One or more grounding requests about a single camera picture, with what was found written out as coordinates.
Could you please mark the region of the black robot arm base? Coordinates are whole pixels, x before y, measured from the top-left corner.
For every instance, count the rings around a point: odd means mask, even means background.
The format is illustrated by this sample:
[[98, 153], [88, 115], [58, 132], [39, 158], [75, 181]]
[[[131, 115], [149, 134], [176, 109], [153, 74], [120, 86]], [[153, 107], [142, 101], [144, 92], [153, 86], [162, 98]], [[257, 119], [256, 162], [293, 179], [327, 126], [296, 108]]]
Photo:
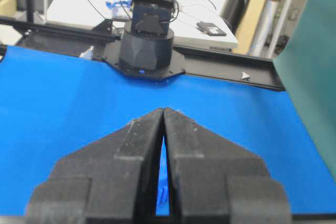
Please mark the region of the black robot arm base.
[[163, 80], [185, 72], [185, 57], [174, 50], [176, 0], [131, 0], [132, 16], [120, 40], [106, 45], [102, 60], [124, 75]]

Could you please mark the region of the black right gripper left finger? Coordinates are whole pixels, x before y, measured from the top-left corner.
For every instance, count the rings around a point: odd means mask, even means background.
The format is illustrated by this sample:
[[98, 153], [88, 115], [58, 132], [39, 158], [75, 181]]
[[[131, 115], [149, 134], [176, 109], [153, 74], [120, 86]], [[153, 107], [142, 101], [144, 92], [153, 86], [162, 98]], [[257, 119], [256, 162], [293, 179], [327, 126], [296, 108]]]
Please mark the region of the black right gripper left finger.
[[34, 189], [27, 223], [136, 223], [154, 215], [163, 109], [57, 161]]

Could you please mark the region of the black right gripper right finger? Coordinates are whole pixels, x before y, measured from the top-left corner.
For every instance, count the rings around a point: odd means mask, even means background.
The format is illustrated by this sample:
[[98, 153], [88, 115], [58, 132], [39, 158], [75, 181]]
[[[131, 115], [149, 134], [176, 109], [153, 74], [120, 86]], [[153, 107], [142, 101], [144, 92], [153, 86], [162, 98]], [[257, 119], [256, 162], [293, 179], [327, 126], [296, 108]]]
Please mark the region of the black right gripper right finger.
[[257, 154], [164, 109], [171, 210], [180, 223], [291, 223], [289, 202]]

